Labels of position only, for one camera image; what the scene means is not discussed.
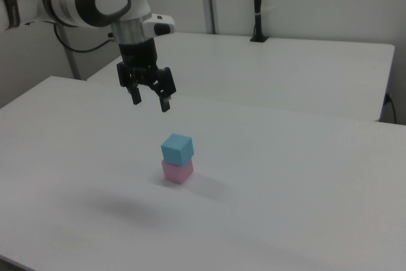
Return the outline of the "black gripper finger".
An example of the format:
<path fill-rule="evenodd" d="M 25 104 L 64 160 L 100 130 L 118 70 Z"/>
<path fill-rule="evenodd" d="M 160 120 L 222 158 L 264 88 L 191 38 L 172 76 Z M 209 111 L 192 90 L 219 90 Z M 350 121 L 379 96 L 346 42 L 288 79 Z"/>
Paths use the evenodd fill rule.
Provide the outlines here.
<path fill-rule="evenodd" d="M 171 69 L 166 67 L 156 71 L 156 80 L 151 86 L 151 89 L 158 95 L 162 112 L 167 112 L 170 109 L 170 99 L 176 93 L 176 85 L 174 83 Z"/>
<path fill-rule="evenodd" d="M 141 102 L 141 95 L 138 88 L 138 80 L 131 67 L 128 67 L 124 62 L 117 64 L 117 73 L 119 78 L 119 84 L 121 87 L 126 88 L 131 95 L 134 105 L 138 105 Z"/>

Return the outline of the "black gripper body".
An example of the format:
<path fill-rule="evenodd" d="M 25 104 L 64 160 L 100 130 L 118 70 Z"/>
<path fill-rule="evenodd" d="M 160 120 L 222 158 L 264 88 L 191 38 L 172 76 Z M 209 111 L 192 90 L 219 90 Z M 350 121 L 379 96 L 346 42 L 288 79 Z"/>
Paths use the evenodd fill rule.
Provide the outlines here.
<path fill-rule="evenodd" d="M 157 51 L 154 39 L 137 44 L 119 44 L 122 62 L 117 64 L 121 86 L 134 83 L 151 86 L 157 81 Z"/>

